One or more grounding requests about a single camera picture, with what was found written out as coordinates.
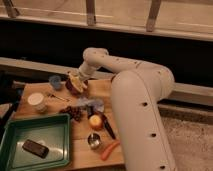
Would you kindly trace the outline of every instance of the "blue cup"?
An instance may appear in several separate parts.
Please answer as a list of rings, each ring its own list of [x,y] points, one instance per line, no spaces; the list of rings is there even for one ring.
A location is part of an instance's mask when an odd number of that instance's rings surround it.
[[[49,83],[54,90],[60,90],[62,87],[61,77],[59,75],[53,75],[49,77]]]

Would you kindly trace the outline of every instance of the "white cup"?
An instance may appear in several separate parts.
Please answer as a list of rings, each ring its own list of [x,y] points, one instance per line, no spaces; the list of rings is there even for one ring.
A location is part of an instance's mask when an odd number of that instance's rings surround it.
[[[31,94],[27,101],[36,111],[40,113],[43,113],[47,108],[44,102],[44,95],[42,93]]]

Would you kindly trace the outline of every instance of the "black wall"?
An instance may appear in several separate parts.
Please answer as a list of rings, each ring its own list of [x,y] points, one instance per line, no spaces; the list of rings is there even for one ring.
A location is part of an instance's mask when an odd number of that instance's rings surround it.
[[[87,47],[163,64],[177,82],[213,87],[213,42],[0,20],[0,56],[78,67]]]

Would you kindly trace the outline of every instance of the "plastic tray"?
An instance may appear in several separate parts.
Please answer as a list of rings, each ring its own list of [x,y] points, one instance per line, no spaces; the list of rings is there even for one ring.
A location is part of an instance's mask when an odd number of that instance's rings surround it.
[[[0,146],[0,170],[46,170],[69,163],[70,119],[68,114],[11,121]],[[22,149],[31,139],[49,148],[42,159]]]

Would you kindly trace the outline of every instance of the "carrot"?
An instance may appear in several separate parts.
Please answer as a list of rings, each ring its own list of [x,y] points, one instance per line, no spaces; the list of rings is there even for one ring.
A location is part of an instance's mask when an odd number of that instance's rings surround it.
[[[109,157],[113,149],[117,147],[119,144],[120,144],[119,140],[115,140],[111,144],[109,144],[101,153],[101,160],[105,161]]]

